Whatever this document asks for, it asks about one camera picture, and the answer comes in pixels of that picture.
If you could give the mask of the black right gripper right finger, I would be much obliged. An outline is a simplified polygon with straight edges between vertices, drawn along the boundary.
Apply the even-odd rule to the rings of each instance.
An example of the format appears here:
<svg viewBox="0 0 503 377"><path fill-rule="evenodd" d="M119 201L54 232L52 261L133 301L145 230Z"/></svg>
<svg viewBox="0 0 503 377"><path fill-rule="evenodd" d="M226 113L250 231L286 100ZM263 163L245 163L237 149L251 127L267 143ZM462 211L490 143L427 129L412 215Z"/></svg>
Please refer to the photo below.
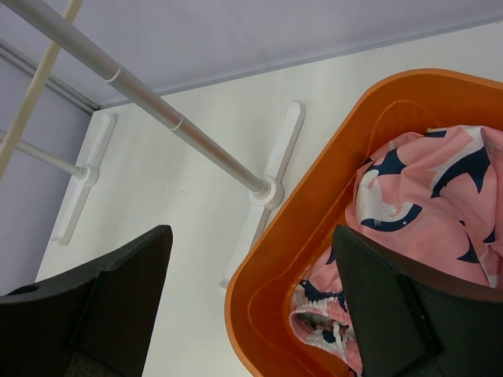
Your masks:
<svg viewBox="0 0 503 377"><path fill-rule="evenodd" d="M332 250L365 376L500 376L502 292L336 226Z"/></svg>

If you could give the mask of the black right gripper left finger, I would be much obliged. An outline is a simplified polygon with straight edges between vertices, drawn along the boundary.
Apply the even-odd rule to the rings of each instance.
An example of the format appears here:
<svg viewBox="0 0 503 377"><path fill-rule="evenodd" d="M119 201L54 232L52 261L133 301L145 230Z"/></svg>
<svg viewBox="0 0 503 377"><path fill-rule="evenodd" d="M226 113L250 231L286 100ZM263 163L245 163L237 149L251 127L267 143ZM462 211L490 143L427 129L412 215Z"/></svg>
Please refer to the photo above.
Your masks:
<svg viewBox="0 0 503 377"><path fill-rule="evenodd" d="M126 245L1 297L3 376L140 376L173 234Z"/></svg>

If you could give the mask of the pink shark print shorts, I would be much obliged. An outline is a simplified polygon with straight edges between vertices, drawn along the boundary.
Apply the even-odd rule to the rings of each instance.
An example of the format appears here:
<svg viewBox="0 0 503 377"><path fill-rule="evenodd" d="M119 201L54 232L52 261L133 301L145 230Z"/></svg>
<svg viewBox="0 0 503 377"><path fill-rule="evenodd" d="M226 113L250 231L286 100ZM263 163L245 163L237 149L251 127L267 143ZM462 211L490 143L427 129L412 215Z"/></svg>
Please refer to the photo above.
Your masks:
<svg viewBox="0 0 503 377"><path fill-rule="evenodd" d="M488 126L409 132L358 169L347 225L382 246L486 287L502 287L502 133ZM296 338L363 373L336 257L328 248L292 294Z"/></svg>

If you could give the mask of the wooden clothes hanger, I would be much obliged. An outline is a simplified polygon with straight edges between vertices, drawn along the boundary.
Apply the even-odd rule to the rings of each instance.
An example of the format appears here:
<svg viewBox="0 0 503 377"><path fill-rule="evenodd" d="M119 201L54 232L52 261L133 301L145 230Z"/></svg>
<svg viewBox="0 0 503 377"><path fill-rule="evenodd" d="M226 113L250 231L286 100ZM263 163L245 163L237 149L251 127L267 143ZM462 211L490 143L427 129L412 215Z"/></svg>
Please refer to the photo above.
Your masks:
<svg viewBox="0 0 503 377"><path fill-rule="evenodd" d="M44 90L46 83L50 77L53 66L56 63L57 57L61 51L61 47L55 42L51 42L46 49L36 71L33 75L31 83L26 91L23 102L21 103L17 114L2 142L1 146L1 177L3 177L13 153L21 139L26 125L28 124L31 114L38 103L39 97Z"/></svg>

